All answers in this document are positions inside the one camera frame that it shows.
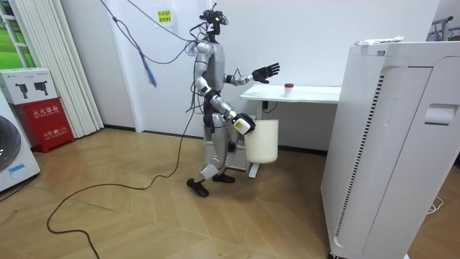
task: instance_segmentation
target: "white wall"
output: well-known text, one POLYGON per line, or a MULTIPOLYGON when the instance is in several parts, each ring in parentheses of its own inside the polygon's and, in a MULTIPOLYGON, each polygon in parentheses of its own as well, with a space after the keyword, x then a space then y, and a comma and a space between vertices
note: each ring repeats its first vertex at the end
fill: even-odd
MULTIPOLYGON (((135 0, 155 16, 149 0, 135 0)), ((424 41, 438 1, 433 0, 315 0, 315 1, 219 1, 230 25, 222 28, 218 41, 226 50, 226 72, 240 68, 251 73, 274 62, 281 73, 272 83, 338 86, 342 82, 349 46, 358 40, 406 36, 424 41)), ((204 0, 173 0, 175 32, 183 37, 199 23, 204 0)), ((124 20, 144 52, 166 61, 180 51, 184 42, 155 29, 124 0, 111 3, 114 13, 124 20)), ((159 83, 147 82, 136 50, 116 32, 129 90, 136 98, 139 120, 145 130, 182 133, 190 103, 193 58, 182 56, 171 65, 152 65, 159 83)), ((254 104, 239 98, 250 86, 227 86, 223 97, 237 111, 255 114, 254 104)), ((327 150, 334 122, 335 105, 280 104, 270 116, 280 119, 280 144, 327 150)), ((196 117, 189 135, 201 136, 201 118, 196 117)))
POLYGON ((460 26, 460 1, 459 0, 441 0, 439 2, 438 10, 433 20, 447 18, 453 16, 454 19, 450 21, 447 26, 457 27, 460 26))
POLYGON ((134 127, 111 21, 98 0, 61 0, 104 124, 134 127))

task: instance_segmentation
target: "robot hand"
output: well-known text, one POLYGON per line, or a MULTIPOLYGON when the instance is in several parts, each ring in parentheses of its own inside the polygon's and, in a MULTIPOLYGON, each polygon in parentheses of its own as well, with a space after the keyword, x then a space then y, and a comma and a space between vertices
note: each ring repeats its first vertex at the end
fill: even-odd
POLYGON ((252 118, 247 114, 238 114, 231 120, 233 126, 239 133, 246 135, 256 128, 256 124, 252 118))
POLYGON ((252 77, 254 78, 254 81, 258 81, 260 83, 269 83, 267 78, 277 75, 278 72, 280 72, 280 64, 275 63, 273 65, 255 70, 252 72, 252 77))

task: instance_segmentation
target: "wooden floor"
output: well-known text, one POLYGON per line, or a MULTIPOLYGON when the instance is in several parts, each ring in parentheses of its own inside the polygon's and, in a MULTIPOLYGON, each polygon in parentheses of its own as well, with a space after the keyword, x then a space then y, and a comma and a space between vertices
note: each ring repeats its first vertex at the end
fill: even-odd
MULTIPOLYGON (((0 258, 94 258, 82 234, 53 235, 46 220, 68 194, 97 183, 146 186, 175 165, 179 138, 104 129, 48 154, 40 177, 0 203, 0 258)), ((200 140, 185 139, 178 172, 146 191, 100 187, 77 194, 53 218, 55 230, 87 230, 101 258, 324 259, 328 238, 320 183, 326 158, 280 152, 256 179, 185 186, 203 167, 200 140)), ((10 193, 0 195, 0 199, 10 193)), ((453 169, 427 217, 412 259, 460 258, 460 172, 453 169)))

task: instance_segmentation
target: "electrical cord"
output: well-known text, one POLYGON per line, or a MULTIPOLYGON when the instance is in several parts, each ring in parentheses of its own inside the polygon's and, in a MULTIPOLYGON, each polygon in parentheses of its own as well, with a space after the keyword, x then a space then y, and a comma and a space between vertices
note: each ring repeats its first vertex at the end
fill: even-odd
POLYGON ((76 191, 74 192, 73 194, 67 196, 65 199, 63 199, 59 205, 56 207, 56 209, 52 212, 52 214, 48 217, 48 220, 46 222, 46 226, 48 228, 48 231, 50 231, 51 233, 53 234, 56 234, 56 235, 61 235, 61 234, 68 234, 68 233, 82 233, 86 236, 86 238, 88 239, 88 243, 92 249, 92 251, 94 252, 94 255, 100 259, 99 257, 99 254, 97 252, 97 250, 95 249, 94 247, 94 244, 93 242, 91 241, 91 237, 90 235, 85 231, 85 230, 63 230, 63 231, 57 231, 57 230, 52 230, 51 229, 51 226, 50 226, 50 222, 51 222, 51 219, 52 219, 52 216, 54 216, 54 214, 58 211, 58 209, 68 200, 70 199, 71 197, 73 197, 74 195, 76 194, 79 194, 80 192, 82 191, 85 191, 85 190, 88 190, 90 188, 95 188, 95 187, 100 187, 100 186, 118 186, 118 187, 123 187, 123 188, 129 188, 129 189, 132 189, 132 190, 147 190, 149 189, 153 183, 155 182, 155 180, 157 180, 157 178, 164 178, 164 179, 168 179, 170 178, 171 176, 173 176, 176 171, 178 170, 178 166, 179 166, 179 161, 180 161, 180 152, 182 150, 182 141, 184 139, 184 136, 185 136, 185 133, 187 132, 187 129, 188 129, 188 126, 190 125, 190 122, 192 121, 192 118, 193 118, 193 115, 194 113, 192 112, 191 116, 190 116, 190 119, 188 120, 187 122, 187 125, 185 126, 185 129, 184 129, 184 132, 182 134, 182 136, 180 137, 180 142, 179 142, 179 151, 178 151, 178 159, 176 160, 176 163, 175 163, 175 167, 174 167, 174 170, 172 171, 172 173, 170 173, 169 175, 167 176, 164 176, 164 175, 156 175, 152 181, 150 182, 150 184, 147 186, 147 187, 133 187, 133 186, 127 186, 127 185, 124 185, 124 184, 119 184, 119 183, 102 183, 102 184, 96 184, 96 185, 93 185, 93 186, 89 186, 89 187, 86 187, 86 188, 82 188, 81 190, 79 191, 76 191))
POLYGON ((171 32, 170 30, 164 28, 160 23, 158 23, 157 21, 155 21, 155 19, 151 18, 151 16, 149 16, 147 13, 145 13, 140 7, 138 7, 136 4, 134 4, 131 0, 127 0, 132 6, 134 6, 136 9, 138 9, 141 13, 143 13, 143 15, 145 15, 150 21, 154 22, 156 25, 158 25, 159 27, 161 27, 162 29, 164 29, 165 31, 169 32, 170 34, 176 36, 178 39, 180 40, 184 40, 186 42, 190 42, 190 41, 193 41, 193 40, 187 40, 187 39, 184 39, 182 38, 181 36, 175 34, 174 32, 171 32))
POLYGON ((443 201, 441 198, 436 197, 436 199, 438 199, 439 201, 441 201, 441 204, 439 204, 438 206, 435 206, 434 204, 431 204, 431 208, 430 208, 430 210, 428 211, 427 214, 432 214, 432 213, 434 213, 434 212, 437 212, 437 211, 441 208, 441 206, 444 205, 444 201, 443 201))
POLYGON ((265 110, 263 110, 263 112, 264 112, 265 114, 269 114, 270 112, 273 112, 273 111, 276 109, 276 106, 278 106, 278 102, 276 102, 275 107, 273 107, 273 109, 271 109, 269 112, 267 112, 267 111, 265 111, 265 110))
POLYGON ((190 29, 188 31, 188 33, 195 38, 195 40, 198 40, 198 41, 204 41, 204 40, 209 40, 208 38, 208 35, 207 35, 207 32, 208 32, 208 28, 209 28, 209 24, 207 22, 202 22, 198 25, 196 25, 195 27, 193 27, 192 29, 190 29), (195 36, 192 31, 194 31, 195 29, 198 29, 198 34, 195 36), (203 39, 202 40, 199 40, 198 38, 200 37, 200 35, 203 35, 203 39))
POLYGON ((197 63, 197 59, 195 59, 195 63, 193 64, 193 82, 192 82, 192 85, 190 86, 190 91, 192 92, 192 101, 190 103, 190 108, 187 110, 187 112, 189 112, 190 110, 193 110, 193 112, 196 114, 204 114, 204 111, 202 110, 202 107, 204 106, 204 102, 201 103, 200 101, 201 95, 198 93, 196 89, 196 85, 195 85, 196 63, 197 63))
POLYGON ((241 72, 239 72, 239 68, 237 68, 237 69, 235 70, 235 73, 233 73, 233 76, 236 76, 236 73, 238 73, 239 76, 243 76, 243 75, 241 74, 241 72))
POLYGON ((18 188, 16 191, 14 191, 12 194, 9 194, 9 195, 6 196, 5 198, 1 199, 0 202, 2 202, 2 201, 4 201, 4 200, 8 199, 9 197, 15 195, 18 191, 21 191, 27 184, 29 184, 29 183, 31 183, 33 180, 35 180, 35 177, 36 177, 36 176, 33 176, 33 177, 31 177, 28 181, 25 181, 24 184, 23 184, 21 187, 19 187, 19 188, 18 188))
MULTIPOLYGON (((125 38, 128 39, 129 43, 131 43, 131 45, 133 45, 136 50, 139 52, 139 54, 141 55, 141 57, 143 58, 146 58, 150 61, 152 61, 153 63, 156 63, 156 64, 159 64, 159 65, 167 65, 167 64, 171 64, 172 62, 176 61, 181 55, 182 53, 184 53, 185 49, 194 41, 192 40, 185 40, 187 41, 187 44, 185 44, 185 47, 179 52, 178 55, 176 55, 171 61, 167 61, 167 62, 160 62, 160 61, 156 61, 156 60, 153 60, 152 58, 150 58, 149 56, 145 55, 144 52, 142 51, 140 45, 137 43, 137 41, 134 39, 134 37, 132 37, 132 34, 131 32, 129 31, 129 28, 127 27, 127 25, 121 21, 120 19, 116 18, 114 13, 110 10, 110 8, 106 5, 106 3, 104 3, 103 0, 99 0, 103 6, 106 8, 107 12, 111 15, 113 21, 115 22, 116 26, 118 27, 118 29, 120 30, 120 32, 123 34, 123 36, 125 38)), ((138 6, 135 5, 136 8, 138 8, 142 13, 144 13, 138 6)), ((161 26, 161 24, 158 24, 161 28, 167 30, 169 33, 173 34, 174 36, 176 37, 179 37, 178 35, 174 34, 173 32, 171 32, 170 30, 164 28, 163 26, 161 26)))

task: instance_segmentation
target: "white cylinder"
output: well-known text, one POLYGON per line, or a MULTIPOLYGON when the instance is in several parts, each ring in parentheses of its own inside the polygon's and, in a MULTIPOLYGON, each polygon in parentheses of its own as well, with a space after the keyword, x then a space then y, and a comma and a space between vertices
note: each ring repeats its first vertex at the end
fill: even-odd
POLYGON ((247 160, 271 163, 278 158, 278 120, 257 120, 253 132, 244 136, 247 160))
POLYGON ((290 98, 293 95, 294 88, 285 87, 285 97, 290 98))

